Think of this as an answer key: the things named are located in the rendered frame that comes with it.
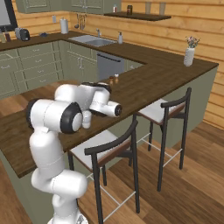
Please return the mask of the glass cup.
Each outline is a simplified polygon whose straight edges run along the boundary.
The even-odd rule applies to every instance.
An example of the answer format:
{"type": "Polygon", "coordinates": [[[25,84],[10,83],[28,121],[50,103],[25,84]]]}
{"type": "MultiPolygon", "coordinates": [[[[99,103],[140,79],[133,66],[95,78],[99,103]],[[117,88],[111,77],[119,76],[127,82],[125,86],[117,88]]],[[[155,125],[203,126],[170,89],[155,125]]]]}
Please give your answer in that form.
{"type": "Polygon", "coordinates": [[[82,115],[83,115],[82,127],[84,129],[88,129],[91,126],[92,113],[86,110],[82,113],[82,115]]]}

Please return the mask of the green drawer cupboard run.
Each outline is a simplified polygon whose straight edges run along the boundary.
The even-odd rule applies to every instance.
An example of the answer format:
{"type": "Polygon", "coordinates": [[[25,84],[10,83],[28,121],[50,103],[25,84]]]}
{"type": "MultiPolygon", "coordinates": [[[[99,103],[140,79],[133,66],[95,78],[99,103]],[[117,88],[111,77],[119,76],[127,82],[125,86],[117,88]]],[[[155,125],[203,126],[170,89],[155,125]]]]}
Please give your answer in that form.
{"type": "Polygon", "coordinates": [[[62,79],[58,41],[0,51],[0,100],[62,79]]]}

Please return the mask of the black bar stool white seat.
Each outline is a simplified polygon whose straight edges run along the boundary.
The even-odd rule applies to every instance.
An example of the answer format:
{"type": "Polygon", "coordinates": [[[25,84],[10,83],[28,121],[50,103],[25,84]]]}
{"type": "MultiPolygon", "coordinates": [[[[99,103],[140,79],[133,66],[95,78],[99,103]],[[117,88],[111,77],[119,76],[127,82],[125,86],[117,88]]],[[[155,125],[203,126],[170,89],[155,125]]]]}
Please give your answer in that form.
{"type": "Polygon", "coordinates": [[[179,169],[183,168],[191,92],[192,92],[192,89],[189,87],[186,90],[185,95],[178,100],[165,101],[163,99],[159,99],[153,102],[152,104],[146,106],[145,108],[142,108],[136,113],[138,116],[144,117],[150,121],[150,133],[148,134],[149,140],[146,142],[148,144],[148,151],[150,151],[151,148],[158,149],[157,146],[152,144],[153,125],[154,124],[158,125],[162,132],[161,146],[158,149],[160,151],[158,180],[157,180],[157,190],[159,192],[161,191],[161,186],[162,186],[163,169],[178,154],[180,154],[179,169]],[[168,155],[170,159],[167,162],[165,162],[167,127],[168,127],[168,120],[171,118],[182,119],[184,121],[181,147],[180,147],[180,150],[173,156],[168,155]]]}
{"type": "Polygon", "coordinates": [[[72,157],[75,157],[92,172],[90,178],[94,179],[94,191],[99,224],[103,224],[100,170],[102,170],[103,184],[106,185],[106,163],[114,158],[129,158],[133,161],[135,187],[133,194],[135,195],[136,212],[138,214],[140,213],[136,140],[137,124],[137,120],[133,121],[128,130],[119,137],[116,137],[108,130],[104,130],[69,151],[70,166],[74,166],[72,157]]]}

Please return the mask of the grey dishwasher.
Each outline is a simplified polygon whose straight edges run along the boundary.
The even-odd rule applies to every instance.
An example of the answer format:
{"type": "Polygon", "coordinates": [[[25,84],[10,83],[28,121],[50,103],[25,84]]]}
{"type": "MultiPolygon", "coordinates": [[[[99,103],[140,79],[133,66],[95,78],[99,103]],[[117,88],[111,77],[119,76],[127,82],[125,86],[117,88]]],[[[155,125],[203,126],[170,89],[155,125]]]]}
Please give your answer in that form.
{"type": "Polygon", "coordinates": [[[106,80],[110,76],[124,72],[124,59],[105,52],[98,52],[97,66],[99,80],[106,80]]]}

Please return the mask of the green sink cupboard run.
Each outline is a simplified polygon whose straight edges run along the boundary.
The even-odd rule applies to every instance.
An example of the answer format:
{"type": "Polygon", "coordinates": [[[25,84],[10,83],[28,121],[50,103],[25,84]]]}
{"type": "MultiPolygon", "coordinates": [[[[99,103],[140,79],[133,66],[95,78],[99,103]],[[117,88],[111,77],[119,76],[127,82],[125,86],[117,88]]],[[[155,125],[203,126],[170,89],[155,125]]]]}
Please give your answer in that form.
{"type": "Polygon", "coordinates": [[[59,51],[65,80],[98,81],[96,50],[60,40],[59,51]]]}

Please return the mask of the steel sink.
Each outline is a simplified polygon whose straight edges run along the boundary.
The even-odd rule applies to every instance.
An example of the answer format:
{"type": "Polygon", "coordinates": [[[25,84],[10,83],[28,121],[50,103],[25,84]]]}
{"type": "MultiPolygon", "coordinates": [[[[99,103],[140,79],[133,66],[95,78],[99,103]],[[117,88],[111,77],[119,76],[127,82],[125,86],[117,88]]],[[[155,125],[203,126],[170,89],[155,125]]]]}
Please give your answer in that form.
{"type": "Polygon", "coordinates": [[[91,46],[106,46],[106,45],[111,45],[115,43],[114,40],[98,38],[91,35],[82,35],[79,37],[72,37],[72,38],[69,38],[69,40],[77,41],[77,42],[84,43],[91,46]]]}

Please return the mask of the white vase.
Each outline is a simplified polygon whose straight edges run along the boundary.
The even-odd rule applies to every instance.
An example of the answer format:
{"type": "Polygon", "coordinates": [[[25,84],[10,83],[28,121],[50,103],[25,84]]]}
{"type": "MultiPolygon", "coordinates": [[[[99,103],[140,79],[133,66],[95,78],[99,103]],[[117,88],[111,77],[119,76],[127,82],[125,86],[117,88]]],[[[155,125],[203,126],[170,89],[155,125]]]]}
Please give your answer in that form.
{"type": "Polygon", "coordinates": [[[193,63],[195,50],[193,48],[187,48],[185,50],[185,57],[184,57],[184,65],[189,67],[193,63]]]}

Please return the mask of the hanging kitchen utensils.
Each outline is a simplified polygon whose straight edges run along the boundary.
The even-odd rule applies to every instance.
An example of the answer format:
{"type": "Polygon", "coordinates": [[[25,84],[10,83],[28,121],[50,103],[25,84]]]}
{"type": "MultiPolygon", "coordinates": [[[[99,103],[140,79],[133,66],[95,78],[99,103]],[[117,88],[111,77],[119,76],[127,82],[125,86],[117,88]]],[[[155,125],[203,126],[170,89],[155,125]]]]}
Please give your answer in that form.
{"type": "Polygon", "coordinates": [[[75,29],[83,30],[86,24],[86,14],[78,14],[77,15],[77,24],[74,26],[75,29]]]}

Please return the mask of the white paper towel roll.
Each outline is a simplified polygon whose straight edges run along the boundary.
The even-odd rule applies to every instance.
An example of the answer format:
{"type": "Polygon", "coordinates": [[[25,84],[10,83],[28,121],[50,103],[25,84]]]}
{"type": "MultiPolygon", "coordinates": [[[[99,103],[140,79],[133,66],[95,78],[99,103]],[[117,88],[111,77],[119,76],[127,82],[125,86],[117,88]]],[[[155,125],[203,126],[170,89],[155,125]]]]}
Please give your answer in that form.
{"type": "Polygon", "coordinates": [[[65,18],[61,18],[59,20],[60,23],[60,29],[62,34],[68,33],[68,21],[65,18]]]}

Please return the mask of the pink flower bunch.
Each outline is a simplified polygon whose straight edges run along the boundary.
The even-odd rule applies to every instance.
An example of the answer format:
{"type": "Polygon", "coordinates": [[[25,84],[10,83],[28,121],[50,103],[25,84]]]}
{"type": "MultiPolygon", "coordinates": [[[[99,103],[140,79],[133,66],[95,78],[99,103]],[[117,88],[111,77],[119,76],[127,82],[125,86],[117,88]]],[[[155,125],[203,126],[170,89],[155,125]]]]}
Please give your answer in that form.
{"type": "Polygon", "coordinates": [[[199,38],[195,38],[193,36],[186,38],[187,44],[189,48],[195,48],[200,42],[199,38]]]}

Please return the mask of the green upper cupboards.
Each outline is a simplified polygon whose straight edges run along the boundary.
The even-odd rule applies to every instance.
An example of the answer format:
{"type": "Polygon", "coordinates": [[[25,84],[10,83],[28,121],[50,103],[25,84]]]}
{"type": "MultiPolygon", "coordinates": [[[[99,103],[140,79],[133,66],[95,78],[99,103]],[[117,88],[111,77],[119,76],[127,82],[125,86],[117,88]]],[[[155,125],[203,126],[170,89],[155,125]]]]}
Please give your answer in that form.
{"type": "Polygon", "coordinates": [[[73,11],[88,14],[111,13],[121,10],[122,0],[16,0],[21,13],[73,11]]]}

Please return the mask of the dark bottle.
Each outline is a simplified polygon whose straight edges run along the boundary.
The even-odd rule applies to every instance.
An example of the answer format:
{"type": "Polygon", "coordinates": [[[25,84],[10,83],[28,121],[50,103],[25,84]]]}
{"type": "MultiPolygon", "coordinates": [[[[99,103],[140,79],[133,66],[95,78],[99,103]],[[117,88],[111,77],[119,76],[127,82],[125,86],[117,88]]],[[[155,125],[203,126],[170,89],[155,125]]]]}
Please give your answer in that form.
{"type": "Polygon", "coordinates": [[[4,34],[5,34],[7,42],[11,42],[11,36],[9,32],[7,31],[6,27],[4,27],[4,34]]]}

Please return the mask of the black framed window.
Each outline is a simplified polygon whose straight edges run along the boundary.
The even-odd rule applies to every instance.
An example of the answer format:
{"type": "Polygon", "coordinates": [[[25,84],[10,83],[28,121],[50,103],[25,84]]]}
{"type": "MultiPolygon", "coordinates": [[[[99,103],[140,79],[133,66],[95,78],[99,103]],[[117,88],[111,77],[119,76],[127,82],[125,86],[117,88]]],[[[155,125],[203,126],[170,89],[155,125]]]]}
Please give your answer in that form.
{"type": "Polygon", "coordinates": [[[0,0],[0,31],[13,32],[18,27],[11,0],[0,0]]]}

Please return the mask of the dark wooden wall shelf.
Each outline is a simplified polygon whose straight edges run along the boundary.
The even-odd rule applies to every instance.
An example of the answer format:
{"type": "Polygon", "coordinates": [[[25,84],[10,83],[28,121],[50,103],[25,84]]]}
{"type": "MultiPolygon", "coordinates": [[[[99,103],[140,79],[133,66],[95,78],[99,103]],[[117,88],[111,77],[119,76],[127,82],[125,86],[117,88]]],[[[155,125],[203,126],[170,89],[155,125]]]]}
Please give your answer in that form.
{"type": "Polygon", "coordinates": [[[138,20],[146,20],[146,21],[160,21],[160,20],[166,20],[166,19],[172,18],[172,16],[165,16],[165,15],[158,15],[158,14],[145,14],[145,13],[137,13],[137,12],[132,12],[131,14],[128,14],[126,11],[105,13],[104,16],[138,19],[138,20]]]}

